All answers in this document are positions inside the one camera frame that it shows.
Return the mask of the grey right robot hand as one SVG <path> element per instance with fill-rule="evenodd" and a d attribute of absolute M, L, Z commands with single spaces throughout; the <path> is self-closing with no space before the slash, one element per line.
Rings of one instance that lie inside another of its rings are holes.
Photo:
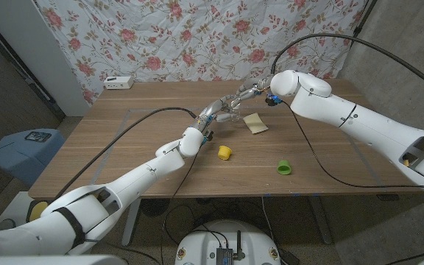
<path fill-rule="evenodd" d="M 271 81 L 272 76 L 264 78 L 253 77 L 245 80 L 236 91 L 236 95 L 230 103 L 230 108 L 234 110 L 238 109 L 241 102 L 252 99 L 257 95 L 261 95 L 264 91 L 269 89 Z"/>

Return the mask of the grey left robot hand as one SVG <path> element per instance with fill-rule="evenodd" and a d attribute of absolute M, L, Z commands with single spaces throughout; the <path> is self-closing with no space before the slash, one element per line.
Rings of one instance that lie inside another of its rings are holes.
<path fill-rule="evenodd" d="M 226 122 L 237 121 L 240 119 L 238 109 L 231 109 L 229 100 L 233 100 L 234 95 L 226 95 L 215 102 L 210 103 L 197 117 L 195 122 L 191 125 L 193 128 L 205 134 L 209 125 L 213 121 Z"/>

